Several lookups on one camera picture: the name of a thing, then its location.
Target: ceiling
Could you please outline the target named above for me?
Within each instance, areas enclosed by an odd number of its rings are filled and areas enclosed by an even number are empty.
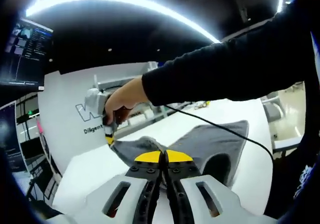
[[[150,0],[201,26],[218,40],[272,18],[279,0]],[[54,30],[46,73],[113,64],[165,62],[213,42],[171,16],[104,0],[59,4],[28,17]],[[22,94],[11,93],[8,103]]]

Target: black sleeve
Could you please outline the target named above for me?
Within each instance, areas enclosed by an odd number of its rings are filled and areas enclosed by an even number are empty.
[[[142,76],[154,105],[243,101],[290,87],[314,61],[307,21],[293,3],[255,31],[184,54]]]

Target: human hand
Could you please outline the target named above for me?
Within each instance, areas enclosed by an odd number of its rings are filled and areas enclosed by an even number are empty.
[[[110,125],[114,118],[117,123],[122,123],[138,103],[144,102],[148,102],[148,98],[142,85],[142,78],[138,77],[129,81],[117,89],[105,103],[107,125]]]

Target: desk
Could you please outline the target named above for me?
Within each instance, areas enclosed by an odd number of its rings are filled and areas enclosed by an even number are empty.
[[[197,110],[187,106],[184,111],[217,124],[247,120],[249,123],[248,137],[261,143],[272,152],[269,126],[260,99],[249,101],[223,99],[212,101],[208,107]],[[174,113],[120,140],[132,141],[142,136],[150,136],[160,144],[169,146],[195,126],[203,124],[207,123],[182,113]],[[85,197],[89,193],[115,175],[123,174],[127,170],[128,166],[107,145],[75,156],[70,161],[57,189],[53,208],[62,213],[71,213],[80,209],[85,204]],[[265,211],[271,188],[272,172],[273,165],[268,153],[260,146],[247,141],[233,178],[231,190],[239,196],[241,205],[253,214],[261,215]],[[162,201],[164,198],[160,197],[161,201],[158,201],[158,206],[162,211],[167,211],[169,206],[164,206],[166,205],[163,204],[165,201]],[[159,215],[157,210],[154,220]]]

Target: gray towel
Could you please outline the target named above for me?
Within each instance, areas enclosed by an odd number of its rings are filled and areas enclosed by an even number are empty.
[[[248,136],[249,123],[246,120],[221,126],[242,136]],[[199,125],[169,147],[161,145],[151,137],[143,136],[135,141],[116,140],[111,149],[129,167],[142,153],[157,150],[163,152],[166,149],[183,152],[193,158],[203,175],[211,175],[230,187],[245,143],[244,139],[226,130],[213,125]]]

